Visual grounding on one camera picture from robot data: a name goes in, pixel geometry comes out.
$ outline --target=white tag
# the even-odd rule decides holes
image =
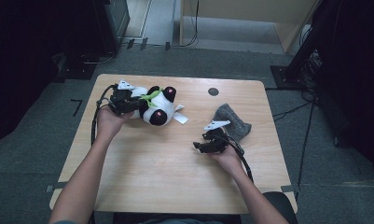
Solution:
[[[184,115],[182,115],[178,112],[175,112],[173,114],[173,118],[176,119],[178,122],[180,122],[182,124],[185,124],[187,122],[187,117],[185,117]]]
[[[182,108],[184,108],[184,107],[185,107],[184,105],[178,105],[178,106],[175,108],[174,111],[180,110],[180,109],[182,109]]]
[[[220,121],[220,120],[214,121],[213,120],[209,125],[207,125],[206,127],[204,127],[204,130],[206,130],[206,131],[214,130],[216,128],[220,128],[222,126],[225,126],[227,124],[230,124],[229,120],[226,120],[226,121]]]
[[[134,86],[129,84],[129,82],[125,81],[125,80],[120,80],[119,82],[119,85],[118,85],[118,90],[134,90]]]

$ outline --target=gray cloth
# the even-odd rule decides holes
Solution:
[[[218,107],[215,111],[213,120],[229,120],[230,124],[225,125],[223,128],[225,128],[228,135],[236,142],[239,142],[249,134],[252,127],[251,124],[244,123],[228,104]]]

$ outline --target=wooden table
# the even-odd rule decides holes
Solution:
[[[130,119],[115,136],[104,163],[96,211],[247,214],[240,192],[221,167],[193,147],[204,142],[203,129],[217,108],[228,103],[252,131],[240,142],[257,187],[282,191],[290,180],[264,86],[259,81],[191,77],[100,75],[91,93],[59,182],[68,181],[90,149],[90,126],[95,103],[106,87],[125,79],[134,86],[177,89],[174,106],[188,117],[163,127]],[[212,96],[210,88],[219,94]],[[50,201],[53,208],[60,189]],[[286,196],[297,212],[294,193]]]
[[[320,0],[202,0],[199,2],[199,17],[273,22],[283,50],[288,52],[305,24],[310,22],[320,2]],[[197,4],[198,0],[181,1],[181,44],[183,44],[183,17],[195,17]]]

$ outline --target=forearm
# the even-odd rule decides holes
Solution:
[[[88,155],[62,190],[49,223],[59,220],[88,223],[96,202],[105,154],[110,142],[110,138],[96,139]]]
[[[237,170],[231,175],[239,187],[254,223],[287,223],[243,170]]]

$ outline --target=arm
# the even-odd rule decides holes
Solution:
[[[277,209],[248,178],[242,168],[240,158],[233,148],[228,147],[221,154],[212,153],[209,156],[218,161],[221,167],[235,180],[254,223],[287,223]]]
[[[99,111],[96,140],[59,195],[49,223],[61,220],[88,223],[96,203],[106,152],[122,124],[131,115],[117,117],[108,106]]]

